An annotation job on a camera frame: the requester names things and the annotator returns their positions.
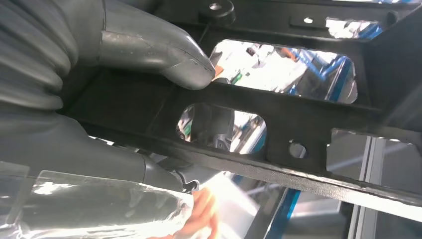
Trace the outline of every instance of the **transparent plastic sheet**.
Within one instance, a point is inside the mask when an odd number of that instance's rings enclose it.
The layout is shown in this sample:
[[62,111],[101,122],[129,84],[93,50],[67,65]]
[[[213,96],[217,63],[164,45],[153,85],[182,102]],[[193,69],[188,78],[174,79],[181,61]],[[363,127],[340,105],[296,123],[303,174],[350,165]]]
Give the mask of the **transparent plastic sheet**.
[[[0,206],[8,197],[3,188],[10,188],[4,184],[22,181],[22,175],[2,173]],[[27,193],[25,187],[13,187],[18,196],[1,211],[0,218],[8,219],[0,226],[2,239],[165,237],[183,227],[193,208],[192,195],[129,181],[51,171],[24,180],[33,186]]]

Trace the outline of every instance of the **black rubber grommet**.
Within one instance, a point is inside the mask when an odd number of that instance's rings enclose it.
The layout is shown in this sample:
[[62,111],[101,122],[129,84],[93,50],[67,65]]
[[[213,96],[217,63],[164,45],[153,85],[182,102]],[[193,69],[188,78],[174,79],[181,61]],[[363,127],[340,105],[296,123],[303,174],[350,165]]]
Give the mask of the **black rubber grommet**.
[[236,19],[234,5],[229,0],[203,0],[199,19],[203,23],[232,24]]

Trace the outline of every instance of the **black metal bracket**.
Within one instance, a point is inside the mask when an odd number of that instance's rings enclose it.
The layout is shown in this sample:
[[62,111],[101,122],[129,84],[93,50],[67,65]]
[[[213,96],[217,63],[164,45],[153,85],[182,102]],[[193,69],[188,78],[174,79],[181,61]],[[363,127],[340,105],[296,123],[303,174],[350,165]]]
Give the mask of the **black metal bracket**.
[[[325,157],[334,128],[399,139],[421,151],[417,59],[422,32],[415,29],[422,22],[422,8],[411,13],[415,5],[321,0],[233,4],[235,22],[210,25],[203,36],[200,46],[207,54],[225,39],[345,54],[354,62],[358,101],[343,105],[219,83],[190,91],[157,75],[103,70],[66,115],[93,136],[420,220],[408,214],[422,215],[420,195],[331,175],[325,171]],[[157,15],[199,39],[205,28],[198,20],[199,6],[196,0],[167,1]],[[391,14],[401,20],[394,23]],[[302,16],[377,21],[386,31],[371,41],[332,39],[322,27],[298,26]],[[265,147],[240,155],[184,142],[175,126],[183,110],[195,103],[260,115],[267,126]],[[306,147],[306,159],[290,155],[291,140]]]

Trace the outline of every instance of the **round hole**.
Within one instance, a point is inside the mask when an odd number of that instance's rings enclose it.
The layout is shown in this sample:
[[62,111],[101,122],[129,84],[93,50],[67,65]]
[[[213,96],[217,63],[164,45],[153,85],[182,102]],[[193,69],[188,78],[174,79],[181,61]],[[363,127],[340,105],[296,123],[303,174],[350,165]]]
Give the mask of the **round hole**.
[[219,9],[221,9],[221,5],[220,5],[220,4],[218,4],[218,3],[216,3],[216,2],[211,3],[211,4],[210,4],[210,9],[211,9],[211,10],[219,10]]
[[310,18],[310,17],[307,17],[307,18],[304,19],[304,22],[305,23],[308,23],[308,24],[311,24],[311,23],[314,22],[314,20],[312,18]]
[[295,158],[305,158],[306,148],[300,143],[294,143],[292,140],[289,141],[289,153]]

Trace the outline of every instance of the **hand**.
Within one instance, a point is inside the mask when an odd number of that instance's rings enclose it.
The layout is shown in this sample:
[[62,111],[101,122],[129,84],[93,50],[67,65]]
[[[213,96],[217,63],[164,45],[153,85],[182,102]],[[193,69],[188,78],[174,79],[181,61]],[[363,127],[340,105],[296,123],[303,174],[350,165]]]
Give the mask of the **hand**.
[[194,208],[191,217],[186,221],[183,228],[176,234],[192,235],[202,228],[209,226],[211,235],[208,239],[216,239],[219,231],[219,218],[215,196],[207,188],[193,192]]

